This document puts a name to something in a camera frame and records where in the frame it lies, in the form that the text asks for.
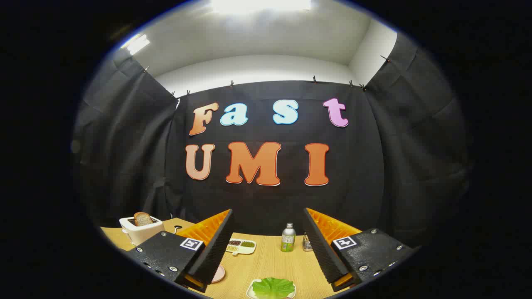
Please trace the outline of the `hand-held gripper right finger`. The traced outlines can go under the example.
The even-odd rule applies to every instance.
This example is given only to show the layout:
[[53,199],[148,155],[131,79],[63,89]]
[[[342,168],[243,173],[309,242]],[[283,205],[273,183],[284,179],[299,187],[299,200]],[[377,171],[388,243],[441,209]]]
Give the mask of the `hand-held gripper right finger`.
[[335,292],[383,276],[416,253],[378,228],[360,230],[310,208],[303,213],[304,233]]

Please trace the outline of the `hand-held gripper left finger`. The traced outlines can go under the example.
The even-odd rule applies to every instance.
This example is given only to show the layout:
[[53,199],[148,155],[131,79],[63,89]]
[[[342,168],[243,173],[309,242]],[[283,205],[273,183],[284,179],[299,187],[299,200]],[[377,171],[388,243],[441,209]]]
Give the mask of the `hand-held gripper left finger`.
[[177,233],[160,231],[126,255],[171,282],[204,293],[233,230],[233,210],[228,209]]

